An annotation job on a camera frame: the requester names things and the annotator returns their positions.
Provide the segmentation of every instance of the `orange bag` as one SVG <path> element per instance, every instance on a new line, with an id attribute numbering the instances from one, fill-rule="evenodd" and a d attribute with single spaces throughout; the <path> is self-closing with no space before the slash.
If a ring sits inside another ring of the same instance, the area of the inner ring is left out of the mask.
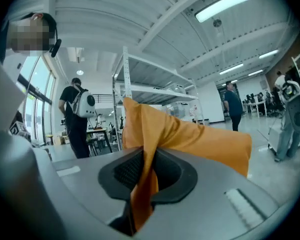
<path id="1" fill-rule="evenodd" d="M 144 167 L 131 193 L 131 207 L 136 230 L 152 214 L 150 197 L 158 192 L 152 161 L 157 147 L 169 148 L 221 162 L 247 176 L 252 150 L 249 134 L 211 128 L 185 122 L 131 98 L 123 101 L 125 149 L 143 146 Z"/>

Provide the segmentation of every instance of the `white ceiling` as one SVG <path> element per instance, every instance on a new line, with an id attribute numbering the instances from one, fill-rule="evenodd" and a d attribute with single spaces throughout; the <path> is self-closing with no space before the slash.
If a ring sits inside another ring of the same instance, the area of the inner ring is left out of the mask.
<path id="1" fill-rule="evenodd" d="M 217 0 L 16 0 L 11 19 L 29 11 L 49 12 L 57 21 L 58 52 L 68 76 L 82 81 L 110 74 L 122 52 L 148 56 L 176 69 L 197 85 L 248 77 L 269 70 L 296 38 L 300 25 L 284 0 L 249 0 L 199 23 L 195 13 Z M 220 19 L 222 25 L 213 26 Z M 70 62 L 66 47 L 84 48 L 85 61 Z M 279 49 L 274 56 L 259 55 Z M 220 75 L 231 66 L 244 66 Z"/>

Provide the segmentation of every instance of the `white shirt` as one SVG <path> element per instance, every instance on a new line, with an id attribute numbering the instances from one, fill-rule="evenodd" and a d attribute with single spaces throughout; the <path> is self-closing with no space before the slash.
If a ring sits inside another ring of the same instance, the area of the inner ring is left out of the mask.
<path id="1" fill-rule="evenodd" d="M 281 90 L 285 82 L 285 75 L 282 74 L 275 80 L 274 85 Z"/>

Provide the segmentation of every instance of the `polished floor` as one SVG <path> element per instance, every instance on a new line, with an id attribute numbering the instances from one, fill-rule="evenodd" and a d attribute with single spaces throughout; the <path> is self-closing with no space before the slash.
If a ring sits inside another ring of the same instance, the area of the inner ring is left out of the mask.
<path id="1" fill-rule="evenodd" d="M 280 124 L 274 117 L 258 118 L 247 114 L 242 117 L 239 132 L 248 133 L 252 138 L 252 152 L 249 161 L 248 179 L 268 192 L 280 205 L 298 197 L 300 192 L 300 148 L 295 157 L 280 163 L 274 161 L 274 152 L 268 148 L 269 127 Z M 232 130 L 231 121 L 212 124 L 211 127 Z M 52 161 L 75 159 L 69 144 L 49 147 Z M 107 147 L 101 154 L 107 154 Z"/>

